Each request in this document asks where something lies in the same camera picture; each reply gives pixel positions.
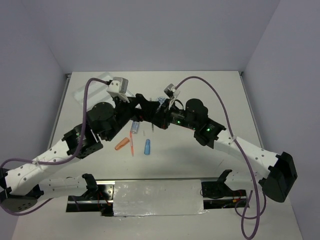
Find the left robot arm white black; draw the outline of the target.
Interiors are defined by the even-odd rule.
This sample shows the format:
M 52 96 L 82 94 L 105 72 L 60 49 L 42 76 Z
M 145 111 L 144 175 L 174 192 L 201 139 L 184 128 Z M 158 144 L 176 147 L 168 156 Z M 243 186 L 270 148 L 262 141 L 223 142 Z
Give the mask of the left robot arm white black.
M 99 187 L 92 174 L 52 179 L 62 168 L 77 163 L 103 148 L 102 140 L 111 141 L 130 121 L 152 121 L 160 103 L 142 94 L 122 101 L 114 97 L 115 105 L 99 102 L 83 114 L 81 124 L 65 133 L 50 149 L 33 160 L 24 160 L 14 169 L 0 168 L 1 207 L 12 215 L 26 215 L 39 200 L 61 196 L 84 196 L 91 200 Z

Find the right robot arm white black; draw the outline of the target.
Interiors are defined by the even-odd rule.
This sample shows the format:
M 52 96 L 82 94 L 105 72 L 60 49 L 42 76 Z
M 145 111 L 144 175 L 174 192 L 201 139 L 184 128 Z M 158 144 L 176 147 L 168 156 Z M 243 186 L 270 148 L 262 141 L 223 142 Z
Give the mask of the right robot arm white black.
M 170 99 L 158 101 L 158 108 L 152 123 L 167 129 L 177 125 L 193 130 L 193 137 L 202 145 L 226 153 L 244 163 L 261 178 L 257 184 L 271 200 L 283 203 L 298 178 L 293 157 L 260 148 L 240 137 L 232 135 L 230 130 L 208 116 L 208 108 L 197 98 L 186 102 L 185 109 L 179 109 Z

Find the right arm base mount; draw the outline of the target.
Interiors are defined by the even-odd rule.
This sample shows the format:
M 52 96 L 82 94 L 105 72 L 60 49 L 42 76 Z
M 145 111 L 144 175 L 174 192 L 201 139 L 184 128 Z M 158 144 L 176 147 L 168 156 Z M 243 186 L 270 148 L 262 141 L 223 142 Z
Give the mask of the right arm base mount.
M 201 180 L 199 194 L 202 196 L 205 210 L 234 208 L 238 202 L 240 202 L 240 207 L 245 206 L 247 202 L 246 191 L 244 189 L 231 190 L 226 185 L 227 177 L 231 172 L 228 169 L 215 180 Z

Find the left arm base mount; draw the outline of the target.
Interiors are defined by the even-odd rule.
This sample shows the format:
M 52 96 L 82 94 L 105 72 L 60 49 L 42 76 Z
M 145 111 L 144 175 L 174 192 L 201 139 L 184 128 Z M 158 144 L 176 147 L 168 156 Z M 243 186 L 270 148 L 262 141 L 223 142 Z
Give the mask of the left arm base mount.
M 103 217 L 114 216 L 115 181 L 97 180 L 98 190 L 94 195 L 69 196 L 67 213 L 99 213 Z

